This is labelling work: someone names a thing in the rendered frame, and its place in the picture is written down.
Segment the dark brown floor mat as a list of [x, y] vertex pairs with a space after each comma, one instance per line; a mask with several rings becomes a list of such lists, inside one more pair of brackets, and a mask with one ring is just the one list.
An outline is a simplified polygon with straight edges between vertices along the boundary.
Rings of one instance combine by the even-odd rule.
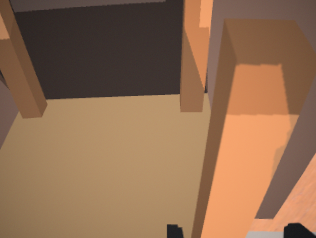
[[[184, 0], [9, 0], [46, 100], [180, 94]], [[224, 18], [295, 20], [316, 53], [316, 0], [213, 0], [205, 92]], [[19, 110], [0, 71], [0, 149]], [[316, 154], [316, 76], [254, 219], [274, 219]]]

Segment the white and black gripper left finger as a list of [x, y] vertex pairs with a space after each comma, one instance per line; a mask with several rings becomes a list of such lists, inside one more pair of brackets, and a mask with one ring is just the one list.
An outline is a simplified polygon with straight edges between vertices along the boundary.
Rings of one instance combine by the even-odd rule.
[[184, 238], [182, 227], [178, 227], [178, 224], [167, 224], [167, 238]]

